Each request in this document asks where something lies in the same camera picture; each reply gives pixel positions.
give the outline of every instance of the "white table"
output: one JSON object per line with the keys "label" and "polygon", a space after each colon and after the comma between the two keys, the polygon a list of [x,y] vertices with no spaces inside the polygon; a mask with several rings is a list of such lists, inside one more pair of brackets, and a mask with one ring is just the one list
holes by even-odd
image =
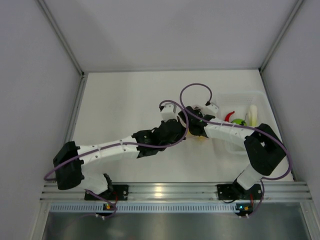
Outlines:
{"label": "white table", "polygon": [[[206,84],[213,94],[265,92],[258,70],[90,73],[73,140],[100,144],[158,127],[159,103],[178,102],[181,89],[191,83]],[[186,105],[203,105],[208,96],[208,90],[195,86],[183,99]],[[110,162],[106,173],[114,182],[232,182],[248,164],[247,156],[227,153],[219,140],[192,138],[154,156]],[[270,177],[287,168],[283,160]],[[281,181],[293,181],[293,176]]]}

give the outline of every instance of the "gray floor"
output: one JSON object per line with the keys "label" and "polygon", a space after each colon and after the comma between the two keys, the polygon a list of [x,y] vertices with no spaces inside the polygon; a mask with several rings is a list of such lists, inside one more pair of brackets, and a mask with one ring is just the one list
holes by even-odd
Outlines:
{"label": "gray floor", "polygon": [[50,213],[42,240],[308,240],[299,204],[263,204],[250,219],[213,213]]}

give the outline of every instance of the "ventilation grille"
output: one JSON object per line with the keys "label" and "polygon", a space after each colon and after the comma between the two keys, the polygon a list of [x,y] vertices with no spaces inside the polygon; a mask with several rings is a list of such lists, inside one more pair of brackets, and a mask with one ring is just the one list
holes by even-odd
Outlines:
{"label": "ventilation grille", "polygon": [[[117,213],[237,213],[236,204],[223,203],[118,203]],[[53,213],[111,213],[103,203],[53,203]]]}

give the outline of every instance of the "white wall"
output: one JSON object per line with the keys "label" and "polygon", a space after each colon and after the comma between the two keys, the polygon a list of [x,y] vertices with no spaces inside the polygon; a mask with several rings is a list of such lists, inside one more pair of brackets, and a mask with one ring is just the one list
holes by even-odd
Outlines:
{"label": "white wall", "polygon": [[0,239],[24,240],[79,76],[34,0],[0,1]]}
{"label": "white wall", "polygon": [[320,1],[306,0],[264,71],[299,179],[320,213]]}
{"label": "white wall", "polygon": [[45,0],[85,71],[262,64],[296,0]]}

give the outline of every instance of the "red pepper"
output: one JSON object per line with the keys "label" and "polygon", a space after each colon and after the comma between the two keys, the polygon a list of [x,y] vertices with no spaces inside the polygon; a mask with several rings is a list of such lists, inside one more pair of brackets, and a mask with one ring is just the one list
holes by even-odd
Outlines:
{"label": "red pepper", "polygon": [[229,112],[229,113],[225,116],[224,121],[229,122],[229,119],[230,119],[231,115],[234,114],[234,113],[235,113],[235,111]]}

